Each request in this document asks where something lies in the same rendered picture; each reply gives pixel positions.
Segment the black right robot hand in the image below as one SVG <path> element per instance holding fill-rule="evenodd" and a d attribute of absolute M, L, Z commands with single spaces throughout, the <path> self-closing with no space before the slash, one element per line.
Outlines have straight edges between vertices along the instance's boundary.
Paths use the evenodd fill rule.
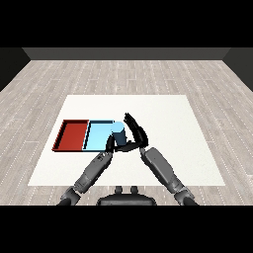
<path fill-rule="evenodd" d="M 126 145 L 118 145 L 115 147 L 115 151 L 129 152 L 137 148 L 144 148 L 148 145 L 148 137 L 144 129 L 136 122 L 134 117 L 125 113 L 124 122 L 130 129 L 134 141 L 129 140 Z"/>

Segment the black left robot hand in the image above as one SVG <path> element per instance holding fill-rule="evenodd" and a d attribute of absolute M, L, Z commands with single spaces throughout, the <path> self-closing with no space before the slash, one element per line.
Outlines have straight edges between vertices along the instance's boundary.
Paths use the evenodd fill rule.
<path fill-rule="evenodd" d="M 113 153 L 114 150 L 115 150 L 115 138 L 112 135 L 110 135 L 106 143 L 105 151 Z"/>

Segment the light blue shallow open box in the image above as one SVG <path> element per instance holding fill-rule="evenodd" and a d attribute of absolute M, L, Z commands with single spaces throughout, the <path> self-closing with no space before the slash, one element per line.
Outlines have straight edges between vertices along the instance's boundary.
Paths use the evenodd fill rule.
<path fill-rule="evenodd" d="M 112 134 L 113 120 L 91 120 L 83 140 L 84 152 L 101 152 L 106 149 L 108 137 Z"/>

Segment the red shallow open box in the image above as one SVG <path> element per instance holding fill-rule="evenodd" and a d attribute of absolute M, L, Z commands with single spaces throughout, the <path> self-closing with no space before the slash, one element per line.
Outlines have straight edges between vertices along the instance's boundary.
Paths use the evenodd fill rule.
<path fill-rule="evenodd" d="M 81 152 L 88 120 L 64 120 L 52 147 L 54 152 Z"/>

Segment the dark grey robot body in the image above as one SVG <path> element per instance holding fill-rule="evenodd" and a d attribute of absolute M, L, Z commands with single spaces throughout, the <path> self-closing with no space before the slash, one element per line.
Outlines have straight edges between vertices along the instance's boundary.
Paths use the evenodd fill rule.
<path fill-rule="evenodd" d="M 124 194 L 122 186 L 116 186 L 112 195 L 100 198 L 97 206 L 156 206 L 153 198 L 141 195 L 137 186 L 130 187 L 130 193 Z"/>

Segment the small blue can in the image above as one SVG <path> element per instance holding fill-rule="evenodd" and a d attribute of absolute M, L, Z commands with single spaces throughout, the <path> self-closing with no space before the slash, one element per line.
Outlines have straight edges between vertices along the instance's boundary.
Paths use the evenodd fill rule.
<path fill-rule="evenodd" d="M 112 134 L 115 138 L 117 145 L 126 145 L 127 138 L 125 132 L 125 126 L 122 122 L 114 122 L 111 126 Z"/>

